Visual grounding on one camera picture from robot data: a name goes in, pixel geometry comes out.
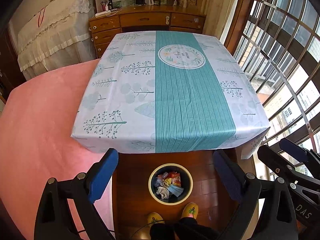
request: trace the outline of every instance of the window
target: window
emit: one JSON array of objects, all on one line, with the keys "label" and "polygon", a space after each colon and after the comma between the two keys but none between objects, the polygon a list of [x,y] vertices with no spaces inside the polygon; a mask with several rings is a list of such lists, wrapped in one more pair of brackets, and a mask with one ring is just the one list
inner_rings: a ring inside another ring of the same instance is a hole
[{"label": "window", "polygon": [[286,117],[289,117],[289,115],[291,115],[291,114],[292,114],[291,109],[290,109],[290,107],[288,107],[287,110],[284,111],[284,115],[285,115]]},{"label": "window", "polygon": [[[264,143],[279,149],[279,141],[290,136],[320,151],[320,17],[308,0],[255,0],[250,11],[234,58],[269,118]],[[313,132],[302,134],[303,126]],[[311,176],[293,157],[279,153]],[[276,177],[270,173],[271,180]]]}]

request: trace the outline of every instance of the leg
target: leg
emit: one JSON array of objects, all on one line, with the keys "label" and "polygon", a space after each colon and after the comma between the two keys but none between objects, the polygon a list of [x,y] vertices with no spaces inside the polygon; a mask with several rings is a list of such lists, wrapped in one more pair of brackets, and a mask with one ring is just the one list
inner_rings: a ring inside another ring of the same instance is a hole
[{"label": "leg", "polygon": [[174,240],[173,229],[166,225],[156,223],[150,228],[151,240]]},{"label": "leg", "polygon": [[148,215],[151,240],[174,240],[173,228],[164,223],[163,218],[158,213]]},{"label": "leg", "polygon": [[182,217],[174,225],[174,231],[180,240],[215,240],[219,233],[212,228],[198,225],[196,217],[198,215],[198,205],[189,203],[182,212]]}]

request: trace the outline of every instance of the circular logo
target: circular logo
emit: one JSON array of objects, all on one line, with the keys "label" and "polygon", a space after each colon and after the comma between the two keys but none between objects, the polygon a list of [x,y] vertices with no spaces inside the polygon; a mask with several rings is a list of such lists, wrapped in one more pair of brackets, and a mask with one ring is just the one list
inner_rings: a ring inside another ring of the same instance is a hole
[{"label": "circular logo", "polygon": [[159,50],[158,57],[176,68],[195,69],[205,64],[205,58],[199,50],[185,45],[165,46]]}]

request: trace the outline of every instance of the teal stripe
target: teal stripe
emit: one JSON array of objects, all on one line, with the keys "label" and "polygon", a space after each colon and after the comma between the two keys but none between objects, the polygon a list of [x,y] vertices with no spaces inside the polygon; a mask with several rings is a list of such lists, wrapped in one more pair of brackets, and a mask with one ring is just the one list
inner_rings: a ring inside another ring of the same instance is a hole
[{"label": "teal stripe", "polygon": [[197,69],[175,68],[159,59],[157,52],[174,44],[205,57],[192,33],[156,32],[156,152],[217,148],[236,132],[218,79],[206,57]]}]

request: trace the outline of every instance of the drawer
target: drawer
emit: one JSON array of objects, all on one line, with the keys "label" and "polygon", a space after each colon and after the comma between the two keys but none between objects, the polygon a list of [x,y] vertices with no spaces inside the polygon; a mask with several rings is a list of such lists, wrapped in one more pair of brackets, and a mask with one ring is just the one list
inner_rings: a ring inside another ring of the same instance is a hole
[{"label": "drawer", "polygon": [[118,34],[118,33],[121,33],[120,29],[114,29],[114,30],[93,33],[92,37],[93,37],[94,44],[97,45],[97,44],[111,42],[113,37],[116,36],[116,34]]},{"label": "drawer", "polygon": [[195,16],[184,13],[172,13],[171,14],[171,26],[192,28],[202,30],[205,17]]},{"label": "drawer", "polygon": [[181,28],[181,27],[170,27],[170,31],[185,32],[185,33],[198,33],[198,34],[202,33],[202,30],[196,30],[196,29],[190,29],[190,28]]},{"label": "drawer", "polygon": [[102,54],[105,52],[105,50],[106,50],[106,48],[109,46],[109,44],[110,44],[110,42],[98,44],[98,45],[95,46],[98,57],[101,57],[101,56],[102,56]]},{"label": "drawer", "polygon": [[92,33],[120,28],[119,16],[110,16],[90,21]]},{"label": "drawer", "polygon": [[170,12],[139,12],[120,15],[121,27],[169,25]]}]

